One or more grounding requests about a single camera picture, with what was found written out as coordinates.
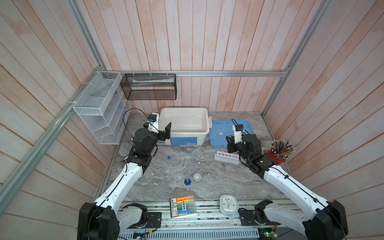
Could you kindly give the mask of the blue capped test tube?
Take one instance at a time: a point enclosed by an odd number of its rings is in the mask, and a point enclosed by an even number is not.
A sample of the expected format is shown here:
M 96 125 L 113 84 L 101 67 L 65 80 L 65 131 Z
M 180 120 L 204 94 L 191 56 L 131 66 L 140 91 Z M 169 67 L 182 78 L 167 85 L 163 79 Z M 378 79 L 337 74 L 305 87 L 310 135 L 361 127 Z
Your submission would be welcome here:
M 192 156 L 168 156 L 168 160 L 184 160 L 184 159 L 191 159 Z

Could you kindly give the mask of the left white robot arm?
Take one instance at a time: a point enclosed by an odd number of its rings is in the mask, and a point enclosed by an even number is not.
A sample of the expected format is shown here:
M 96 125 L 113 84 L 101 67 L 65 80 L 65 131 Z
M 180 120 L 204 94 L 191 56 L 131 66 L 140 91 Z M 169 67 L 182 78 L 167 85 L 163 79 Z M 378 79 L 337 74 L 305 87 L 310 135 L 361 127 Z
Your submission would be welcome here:
M 149 129 L 145 123 L 133 137 L 133 146 L 125 165 L 111 186 L 92 204 L 84 203 L 79 212 L 79 240 L 116 240 L 121 231 L 128 227 L 146 227 L 147 207 L 133 203 L 125 207 L 121 204 L 126 195 L 148 168 L 157 153 L 158 141 L 171 137 L 171 124 L 163 131 Z

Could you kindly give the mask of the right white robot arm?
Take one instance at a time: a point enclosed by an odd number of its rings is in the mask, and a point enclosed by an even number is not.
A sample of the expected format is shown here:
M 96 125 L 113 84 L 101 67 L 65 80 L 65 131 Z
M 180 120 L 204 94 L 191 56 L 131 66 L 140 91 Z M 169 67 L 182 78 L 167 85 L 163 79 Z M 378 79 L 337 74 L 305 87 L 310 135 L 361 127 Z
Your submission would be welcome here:
M 283 192 L 301 212 L 278 206 L 271 200 L 255 205 L 254 222 L 258 225 L 279 223 L 306 236 L 309 240 L 345 240 L 349 233 L 345 207 L 338 201 L 328 201 L 290 176 L 280 165 L 293 146 L 273 141 L 269 149 L 262 148 L 255 134 L 236 131 L 227 136 L 228 153 L 236 153 L 240 162 L 254 174 Z

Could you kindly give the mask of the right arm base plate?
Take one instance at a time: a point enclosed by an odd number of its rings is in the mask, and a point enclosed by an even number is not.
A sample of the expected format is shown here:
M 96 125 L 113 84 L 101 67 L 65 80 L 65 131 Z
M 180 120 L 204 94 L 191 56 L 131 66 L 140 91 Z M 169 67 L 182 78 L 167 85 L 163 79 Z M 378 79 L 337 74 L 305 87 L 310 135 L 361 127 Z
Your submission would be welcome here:
M 260 210 L 247 210 L 240 208 L 238 210 L 242 226 L 265 226 L 280 225 L 280 223 L 271 222 Z

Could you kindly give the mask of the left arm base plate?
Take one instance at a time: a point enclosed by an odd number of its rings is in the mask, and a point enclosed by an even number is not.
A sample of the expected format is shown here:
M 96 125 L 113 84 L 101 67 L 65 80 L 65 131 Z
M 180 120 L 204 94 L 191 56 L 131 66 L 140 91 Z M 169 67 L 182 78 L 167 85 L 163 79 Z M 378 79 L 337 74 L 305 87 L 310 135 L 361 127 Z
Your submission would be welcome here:
M 130 229 L 142 229 L 142 228 L 152 228 L 158 229 L 161 227 L 162 223 L 162 213 L 161 212 L 149 212 L 143 221 L 138 222 L 137 224 L 131 225 Z

